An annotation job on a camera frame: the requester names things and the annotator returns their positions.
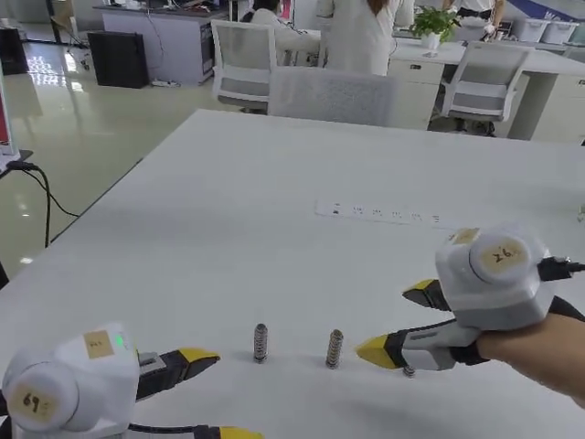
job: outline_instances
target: white shirt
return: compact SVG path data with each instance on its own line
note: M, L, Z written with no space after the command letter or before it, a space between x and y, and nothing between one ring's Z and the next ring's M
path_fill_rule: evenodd
M326 37L328 69L386 76L394 25L414 22L414 0L388 0L377 16L366 0L319 0L317 15L333 17Z
M495 6L495 0L462 0L461 7L465 9L471 9L476 12L483 12L489 9L493 9Z
M301 52L318 52L321 39L312 33L296 30L282 22L276 14L268 9L259 9L254 12L251 21L254 25L268 25L274 27L274 39L278 58L282 58L285 50Z

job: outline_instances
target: potted plant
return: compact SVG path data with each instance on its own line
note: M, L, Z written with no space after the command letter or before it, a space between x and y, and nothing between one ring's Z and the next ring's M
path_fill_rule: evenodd
M420 38L423 47L436 50L451 36L453 28L459 26L456 12L422 6L409 30Z

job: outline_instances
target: power strip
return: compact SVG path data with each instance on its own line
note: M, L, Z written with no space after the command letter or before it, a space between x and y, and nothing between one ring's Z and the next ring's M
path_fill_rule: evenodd
M174 82L173 80L153 80L151 82L151 85L153 87L167 87L167 88L174 88L174 87L181 86L181 84L179 84L178 82Z
M434 229L457 230L460 225L440 213L428 213L419 209L402 209L391 206L373 206L356 203L342 203L317 200L314 213L324 217L338 217L351 220L387 222Z

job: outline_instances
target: person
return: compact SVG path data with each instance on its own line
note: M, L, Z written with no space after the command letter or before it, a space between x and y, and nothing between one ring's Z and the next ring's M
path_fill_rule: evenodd
M443 0L442 8L450 9L455 0ZM505 0L462 0L461 6L457 10L459 18L475 17L480 18L488 23L488 29L493 34L499 27L504 18Z
M280 20L277 16L280 5L280 0L255 0L252 10L244 15L241 22L274 27L279 64L282 64L286 51L318 53L321 43L318 34L297 30Z
M414 23L414 0L319 0L317 16L333 18L328 69L386 76L394 26Z
M483 359L507 363L585 409L585 316L560 297L541 323L483 333L476 345Z

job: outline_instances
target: green plant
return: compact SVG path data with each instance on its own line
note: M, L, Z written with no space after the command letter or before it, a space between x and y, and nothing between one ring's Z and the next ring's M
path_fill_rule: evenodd
M409 31L417 38L429 34L441 35L441 43L446 41L454 27L460 27L457 13L444 11L431 6L421 6L421 12L414 17Z

